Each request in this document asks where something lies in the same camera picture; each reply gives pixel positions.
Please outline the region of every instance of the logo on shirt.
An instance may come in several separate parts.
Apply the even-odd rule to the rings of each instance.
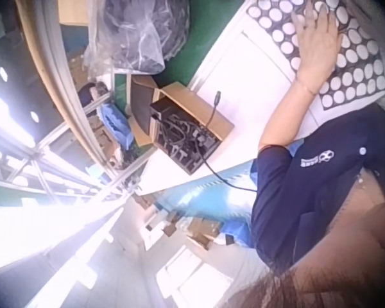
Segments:
[[[315,156],[312,159],[302,159],[301,160],[301,167],[311,167],[316,164],[321,164],[322,162],[329,162],[331,159],[333,159],[335,156],[335,153],[331,150],[322,152],[318,156]]]

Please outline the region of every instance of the white sheet with circles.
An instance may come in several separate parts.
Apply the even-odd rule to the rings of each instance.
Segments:
[[[247,10],[271,35],[295,72],[301,61],[291,12],[294,10],[304,21],[305,4],[306,0],[258,0]],[[324,110],[385,90],[384,65],[377,42],[359,26],[340,0],[315,1],[316,18],[322,5],[335,11],[338,29],[343,34],[336,68],[320,90]]]

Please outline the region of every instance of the black cable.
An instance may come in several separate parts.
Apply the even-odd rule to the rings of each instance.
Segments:
[[[217,106],[219,104],[219,101],[221,99],[221,92],[218,91],[217,94],[216,94],[216,98],[214,99],[214,108],[212,109],[212,113],[211,113],[211,116],[210,116],[210,119],[208,121],[208,123],[205,125],[205,129],[208,130],[208,125],[211,123],[213,117],[214,117],[214,114],[216,113],[216,109],[217,109]],[[238,186],[235,186],[235,185],[232,185],[229,181],[225,180],[224,178],[222,178],[218,173],[216,173],[209,165],[209,163],[207,162],[207,160],[204,158],[204,156],[202,155],[199,147],[198,147],[198,140],[196,139],[195,140],[195,148],[196,148],[196,151],[198,152],[198,154],[200,155],[201,159],[203,160],[204,164],[207,166],[208,169],[210,169],[210,171],[220,180],[222,181],[224,184],[227,184],[228,186],[232,187],[232,188],[235,188],[235,189],[240,189],[242,191],[251,191],[253,193],[257,193],[257,191],[255,189],[250,189],[250,188],[244,188],[244,187],[238,187]]]

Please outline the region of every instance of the bracelet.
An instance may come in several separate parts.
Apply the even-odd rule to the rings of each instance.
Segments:
[[[304,90],[306,90],[307,92],[309,92],[311,95],[313,96],[317,96],[318,93],[314,93],[313,91],[310,90],[309,87],[307,87],[306,85],[304,85],[301,80],[299,80],[298,76],[295,76],[295,80],[301,85],[301,87],[304,88]]]

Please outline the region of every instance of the navy blue shirt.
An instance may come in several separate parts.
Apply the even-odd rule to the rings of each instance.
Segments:
[[[305,139],[295,156],[281,146],[257,158],[252,239],[277,274],[325,235],[361,169],[385,195],[385,111],[378,104],[333,119]]]

